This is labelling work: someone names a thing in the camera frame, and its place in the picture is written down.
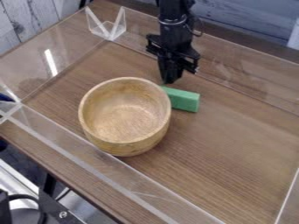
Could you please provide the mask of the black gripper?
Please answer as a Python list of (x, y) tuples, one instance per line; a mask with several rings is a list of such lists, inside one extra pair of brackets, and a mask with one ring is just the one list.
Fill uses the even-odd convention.
[(194, 18), (177, 20), (159, 19), (160, 33), (147, 34), (146, 50), (158, 57), (158, 65), (164, 83), (175, 83), (183, 76), (183, 70), (195, 74), (201, 54), (193, 48)]

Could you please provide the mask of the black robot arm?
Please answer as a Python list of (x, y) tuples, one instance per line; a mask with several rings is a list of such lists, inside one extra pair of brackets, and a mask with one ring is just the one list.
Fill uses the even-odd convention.
[(183, 71), (195, 74), (201, 53), (193, 48), (195, 16), (194, 0), (156, 0), (160, 34), (147, 34), (146, 50), (158, 57), (158, 66), (164, 84), (175, 83)]

